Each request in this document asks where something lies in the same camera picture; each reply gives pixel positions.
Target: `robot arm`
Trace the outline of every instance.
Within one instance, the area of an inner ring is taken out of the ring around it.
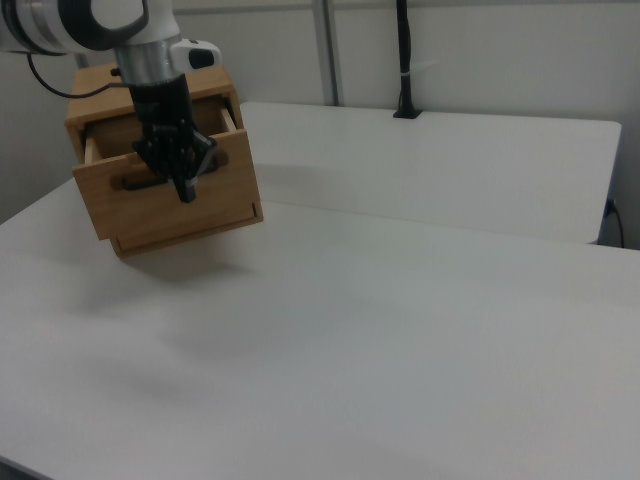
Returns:
[[[207,42],[183,40],[171,0],[0,0],[0,51],[64,55],[114,50],[144,137],[136,152],[180,199],[215,169],[215,142],[194,125],[185,73],[219,65]]]

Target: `white table surface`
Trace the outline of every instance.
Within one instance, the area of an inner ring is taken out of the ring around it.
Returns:
[[[613,122],[246,103],[267,200],[577,243],[598,239]]]
[[[0,226],[0,455],[56,480],[637,480],[640,254],[266,202]]]

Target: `black cable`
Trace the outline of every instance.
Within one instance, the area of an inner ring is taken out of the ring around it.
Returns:
[[[620,212],[618,211],[618,207],[614,205],[611,206],[611,213],[613,213],[618,219],[618,227],[620,229],[620,247],[624,248],[624,227],[622,226],[622,218],[620,218]]]
[[[47,90],[49,90],[51,93],[58,95],[59,97],[63,97],[63,98],[68,98],[71,100],[80,100],[83,98],[89,98],[89,97],[94,97],[102,92],[105,92],[107,90],[109,90],[110,88],[127,88],[129,87],[129,85],[125,84],[125,83],[108,83],[103,87],[100,87],[97,90],[94,90],[93,92],[87,92],[87,93],[83,93],[80,95],[71,95],[69,93],[64,93],[61,92],[59,90],[56,90],[55,88],[53,88],[51,85],[49,85],[47,82],[45,82],[45,80],[40,76],[40,74],[38,73],[38,70],[36,70],[36,66],[33,64],[33,55],[31,55],[30,53],[27,53],[27,61],[29,62],[29,68],[31,69],[31,73],[33,73],[33,76],[36,77],[36,80],[38,80],[38,82],[40,82],[40,85],[42,85],[44,88],[46,88]]]

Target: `white wall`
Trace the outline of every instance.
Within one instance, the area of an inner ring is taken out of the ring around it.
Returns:
[[[345,104],[394,108],[395,10],[352,7],[336,12]],[[439,62],[414,78],[420,107],[622,123],[612,194],[640,248],[640,4],[414,8],[410,20],[414,61]]]
[[[35,58],[41,75],[70,91],[73,57]],[[36,82],[22,55],[0,53],[0,223],[71,178],[76,157],[66,100]]]
[[[183,36],[221,50],[241,101],[324,104],[311,9],[178,15]]]

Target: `wooden drawer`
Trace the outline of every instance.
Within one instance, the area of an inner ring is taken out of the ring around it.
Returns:
[[[231,105],[223,95],[193,103],[200,132],[218,143],[221,166],[199,178],[191,204],[170,184],[130,187],[154,178],[133,151],[142,137],[133,113],[83,125],[84,161],[73,173],[100,240],[126,257],[262,221],[247,132],[236,127]]]

